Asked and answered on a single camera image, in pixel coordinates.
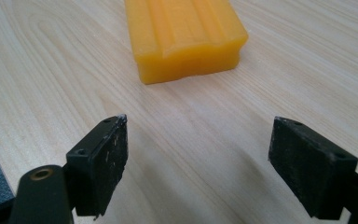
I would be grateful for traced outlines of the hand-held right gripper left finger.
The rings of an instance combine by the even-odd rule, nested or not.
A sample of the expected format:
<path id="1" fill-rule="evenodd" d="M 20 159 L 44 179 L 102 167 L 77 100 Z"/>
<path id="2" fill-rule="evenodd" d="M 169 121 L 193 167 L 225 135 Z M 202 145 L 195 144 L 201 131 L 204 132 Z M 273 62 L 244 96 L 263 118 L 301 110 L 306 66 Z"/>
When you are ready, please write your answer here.
<path id="1" fill-rule="evenodd" d="M 80 217 L 103 216 L 129 157 L 127 116 L 104 119 L 67 154 L 70 204 Z"/>

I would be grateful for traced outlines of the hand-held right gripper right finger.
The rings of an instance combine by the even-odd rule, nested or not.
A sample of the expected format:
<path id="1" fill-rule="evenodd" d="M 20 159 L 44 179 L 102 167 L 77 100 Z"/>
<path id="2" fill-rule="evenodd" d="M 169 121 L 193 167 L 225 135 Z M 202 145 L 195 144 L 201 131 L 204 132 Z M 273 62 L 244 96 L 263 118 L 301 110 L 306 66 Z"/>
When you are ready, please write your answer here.
<path id="1" fill-rule="evenodd" d="M 355 156 L 299 121 L 276 117 L 268 160 L 311 217 L 340 218 Z"/>

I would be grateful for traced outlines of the yellow foam block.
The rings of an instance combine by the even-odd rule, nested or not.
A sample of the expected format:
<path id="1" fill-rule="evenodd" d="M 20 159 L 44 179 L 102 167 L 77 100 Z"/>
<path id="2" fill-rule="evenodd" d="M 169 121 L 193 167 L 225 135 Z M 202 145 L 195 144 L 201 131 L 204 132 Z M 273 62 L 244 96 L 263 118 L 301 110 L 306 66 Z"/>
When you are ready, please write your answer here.
<path id="1" fill-rule="evenodd" d="M 144 84 L 233 69 L 248 39 L 229 0 L 125 0 Z"/>

